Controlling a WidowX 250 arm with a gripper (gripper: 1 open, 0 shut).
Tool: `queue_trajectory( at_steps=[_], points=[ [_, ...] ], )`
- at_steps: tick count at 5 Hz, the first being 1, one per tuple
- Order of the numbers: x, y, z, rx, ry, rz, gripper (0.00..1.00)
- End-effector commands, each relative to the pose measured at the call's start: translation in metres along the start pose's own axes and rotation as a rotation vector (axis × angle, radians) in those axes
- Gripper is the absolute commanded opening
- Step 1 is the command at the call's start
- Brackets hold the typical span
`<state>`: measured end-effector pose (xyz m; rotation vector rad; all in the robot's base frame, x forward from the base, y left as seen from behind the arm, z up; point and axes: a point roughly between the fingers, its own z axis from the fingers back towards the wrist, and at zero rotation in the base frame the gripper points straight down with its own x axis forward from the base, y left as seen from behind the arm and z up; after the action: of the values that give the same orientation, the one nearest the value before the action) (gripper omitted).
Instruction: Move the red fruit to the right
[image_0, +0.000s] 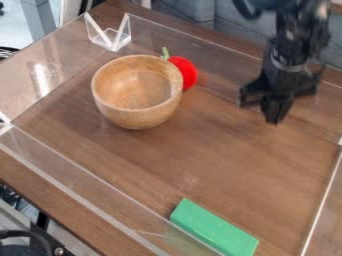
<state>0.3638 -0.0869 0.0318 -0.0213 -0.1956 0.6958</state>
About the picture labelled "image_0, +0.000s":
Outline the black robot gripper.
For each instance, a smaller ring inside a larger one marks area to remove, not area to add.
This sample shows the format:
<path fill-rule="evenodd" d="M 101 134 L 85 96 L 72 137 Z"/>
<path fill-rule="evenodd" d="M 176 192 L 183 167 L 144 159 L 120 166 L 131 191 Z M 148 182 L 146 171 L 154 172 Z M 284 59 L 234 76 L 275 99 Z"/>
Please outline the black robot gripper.
<path fill-rule="evenodd" d="M 239 106 L 259 103 L 266 122 L 280 122 L 294 99 L 317 93 L 322 74 L 323 67 L 318 64 L 305 66 L 298 72 L 263 67 L 258 78 L 239 89 Z"/>

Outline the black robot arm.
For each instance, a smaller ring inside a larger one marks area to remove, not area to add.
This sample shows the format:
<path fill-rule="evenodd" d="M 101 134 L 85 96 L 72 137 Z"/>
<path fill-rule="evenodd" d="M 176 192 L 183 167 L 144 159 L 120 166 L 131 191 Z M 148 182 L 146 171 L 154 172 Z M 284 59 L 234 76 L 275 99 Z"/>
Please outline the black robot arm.
<path fill-rule="evenodd" d="M 275 35 L 268 39 L 258 78 L 239 89 L 239 105 L 259 103 L 267 123 L 278 124 L 294 101 L 314 95 L 326 65 L 321 53 L 331 38 L 331 0 L 232 0 L 247 20 L 275 13 Z"/>

